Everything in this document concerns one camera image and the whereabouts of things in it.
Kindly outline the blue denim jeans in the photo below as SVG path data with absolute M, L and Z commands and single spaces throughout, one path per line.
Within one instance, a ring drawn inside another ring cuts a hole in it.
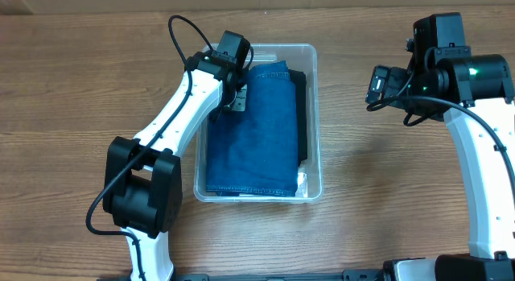
M 296 88 L 286 62 L 253 67 L 243 112 L 208 124 L 206 190 L 292 197 L 299 166 Z

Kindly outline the clear plastic storage container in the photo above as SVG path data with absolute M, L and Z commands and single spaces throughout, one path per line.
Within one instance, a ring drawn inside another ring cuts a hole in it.
M 294 196 L 218 196 L 206 190 L 209 121 L 201 124 L 196 134 L 196 166 L 193 192 L 196 198 L 208 203 L 314 203 L 323 195 L 323 169 L 319 146 L 319 90 L 317 52 L 309 43 L 254 43 L 253 55 L 246 60 L 252 65 L 286 61 L 287 66 L 306 76 L 306 89 L 301 92 L 301 114 L 306 117 L 307 158 L 298 168 L 298 188 Z

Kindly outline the black cloth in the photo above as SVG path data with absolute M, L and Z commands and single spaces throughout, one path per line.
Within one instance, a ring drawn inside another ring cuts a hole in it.
M 298 131 L 298 165 L 307 159 L 307 78 L 304 72 L 290 69 L 290 80 L 295 85 L 296 117 Z

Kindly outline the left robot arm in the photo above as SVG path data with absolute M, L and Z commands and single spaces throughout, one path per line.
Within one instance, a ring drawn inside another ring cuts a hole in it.
M 253 56 L 247 39 L 225 31 L 216 47 L 185 62 L 180 86 L 133 138 L 109 145 L 102 207 L 128 242 L 131 280 L 171 280 L 168 231 L 182 204 L 181 159 L 204 120 L 237 103 Z

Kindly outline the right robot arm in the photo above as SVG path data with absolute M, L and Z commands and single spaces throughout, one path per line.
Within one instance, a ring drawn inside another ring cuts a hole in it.
M 511 280 L 514 277 L 514 86 L 503 56 L 474 56 L 458 13 L 413 25 L 407 68 L 378 66 L 369 110 L 404 110 L 406 126 L 444 122 L 457 151 L 468 202 L 465 254 L 384 265 L 387 280 Z

